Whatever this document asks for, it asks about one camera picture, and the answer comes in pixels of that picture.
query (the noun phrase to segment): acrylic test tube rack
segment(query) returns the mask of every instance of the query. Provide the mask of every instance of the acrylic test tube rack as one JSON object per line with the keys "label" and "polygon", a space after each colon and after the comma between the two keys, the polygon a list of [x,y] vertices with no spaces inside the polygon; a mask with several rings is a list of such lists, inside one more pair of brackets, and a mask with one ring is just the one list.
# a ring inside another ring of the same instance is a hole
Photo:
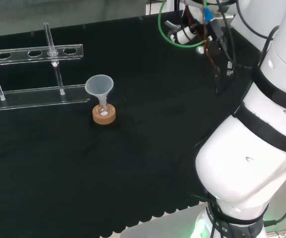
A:
{"label": "acrylic test tube rack", "polygon": [[50,61],[57,86],[3,91],[0,86],[0,110],[87,102],[90,98],[84,84],[64,86],[59,69],[61,60],[83,57],[82,45],[55,46],[48,23],[44,23],[48,46],[0,50],[0,65]]}

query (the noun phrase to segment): black fabric surface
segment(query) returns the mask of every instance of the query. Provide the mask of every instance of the black fabric surface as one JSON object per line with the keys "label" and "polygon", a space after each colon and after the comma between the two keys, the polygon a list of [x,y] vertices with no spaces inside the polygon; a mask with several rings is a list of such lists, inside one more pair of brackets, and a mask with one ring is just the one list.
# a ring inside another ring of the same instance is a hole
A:
{"label": "black fabric surface", "polygon": [[[163,21],[176,23],[176,14]],[[0,49],[46,45],[44,32],[0,37]],[[98,103],[0,111],[0,238],[108,237],[125,226],[196,205],[197,144],[234,111],[246,72],[221,96],[211,63],[162,39],[156,16],[52,30],[56,45],[84,45],[61,63],[64,85],[107,74],[111,126],[91,121]],[[257,53],[236,38],[240,63]],[[55,86],[50,63],[0,66],[3,90]]]}

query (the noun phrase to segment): rack hole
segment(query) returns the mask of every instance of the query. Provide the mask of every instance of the rack hole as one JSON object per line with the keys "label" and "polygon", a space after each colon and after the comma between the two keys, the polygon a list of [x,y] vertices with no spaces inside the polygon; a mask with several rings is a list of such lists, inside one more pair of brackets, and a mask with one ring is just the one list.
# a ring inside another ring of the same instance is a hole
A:
{"label": "rack hole", "polygon": [[30,57],[37,57],[37,56],[40,56],[42,54],[41,51],[30,51],[28,52],[28,56]]}
{"label": "rack hole", "polygon": [[9,57],[11,56],[10,53],[1,53],[0,54],[0,60],[5,60],[5,59],[8,59]]}
{"label": "rack hole", "polygon": [[73,55],[77,52],[77,49],[76,48],[65,48],[64,49],[64,53],[66,55]]}

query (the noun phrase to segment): white funnel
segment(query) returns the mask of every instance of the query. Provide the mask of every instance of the white funnel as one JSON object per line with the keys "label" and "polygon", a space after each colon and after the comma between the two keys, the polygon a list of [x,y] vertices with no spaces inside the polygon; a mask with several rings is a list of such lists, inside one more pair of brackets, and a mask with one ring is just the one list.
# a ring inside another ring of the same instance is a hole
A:
{"label": "white funnel", "polygon": [[86,81],[84,87],[87,93],[99,99],[99,105],[92,110],[94,121],[102,125],[112,123],[116,118],[115,108],[107,104],[107,95],[113,88],[112,78],[104,74],[95,75]]}
{"label": "white funnel", "polygon": [[96,96],[99,99],[99,105],[103,109],[100,114],[106,116],[108,114],[106,110],[107,95],[113,88],[112,78],[104,74],[95,75],[86,81],[84,87],[88,94]]}

